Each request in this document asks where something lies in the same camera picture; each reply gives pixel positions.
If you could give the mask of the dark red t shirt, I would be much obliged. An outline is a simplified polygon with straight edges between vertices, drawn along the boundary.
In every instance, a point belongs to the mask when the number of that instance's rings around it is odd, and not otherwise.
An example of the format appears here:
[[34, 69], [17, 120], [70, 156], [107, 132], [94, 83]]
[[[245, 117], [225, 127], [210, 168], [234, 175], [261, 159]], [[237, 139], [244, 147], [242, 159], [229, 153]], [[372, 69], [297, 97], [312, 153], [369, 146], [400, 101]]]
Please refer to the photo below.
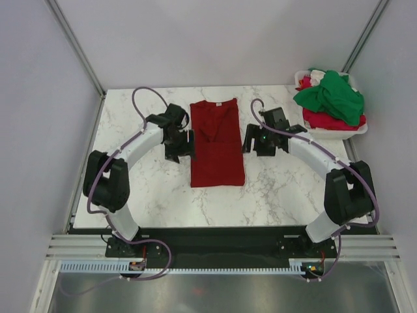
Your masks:
[[245, 183], [238, 101], [202, 100], [190, 105], [195, 132], [192, 188], [242, 186]]

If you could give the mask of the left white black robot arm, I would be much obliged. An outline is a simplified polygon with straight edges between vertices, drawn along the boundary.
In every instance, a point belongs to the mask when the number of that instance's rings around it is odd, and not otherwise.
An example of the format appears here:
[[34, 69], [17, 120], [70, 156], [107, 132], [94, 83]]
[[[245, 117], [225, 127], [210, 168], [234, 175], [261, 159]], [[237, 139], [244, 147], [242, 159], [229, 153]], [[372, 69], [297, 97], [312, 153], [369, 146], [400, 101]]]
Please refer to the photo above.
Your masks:
[[87, 198], [87, 212], [101, 214], [112, 231], [107, 240], [106, 257], [138, 258], [156, 248], [169, 252], [160, 240], [144, 238], [128, 207], [131, 195], [130, 170], [150, 150], [164, 146], [164, 158], [179, 163], [180, 157], [194, 157], [193, 130], [187, 129], [189, 114], [176, 104], [166, 111], [145, 118], [137, 134], [114, 152], [94, 150], [87, 159], [82, 193]]

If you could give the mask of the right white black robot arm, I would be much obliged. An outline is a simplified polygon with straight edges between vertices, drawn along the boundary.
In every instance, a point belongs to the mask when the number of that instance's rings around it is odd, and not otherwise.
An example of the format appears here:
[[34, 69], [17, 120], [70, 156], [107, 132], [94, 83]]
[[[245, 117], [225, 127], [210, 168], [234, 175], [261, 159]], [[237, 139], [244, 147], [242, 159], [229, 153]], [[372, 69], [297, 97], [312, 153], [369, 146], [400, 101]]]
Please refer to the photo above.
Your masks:
[[322, 249], [322, 243], [377, 211], [377, 199], [369, 166], [342, 160], [317, 143], [301, 125], [291, 125], [282, 108], [259, 113], [257, 124], [248, 124], [243, 153], [273, 157], [278, 149], [307, 164], [324, 179], [324, 211], [310, 222], [298, 240], [299, 251], [308, 257]]

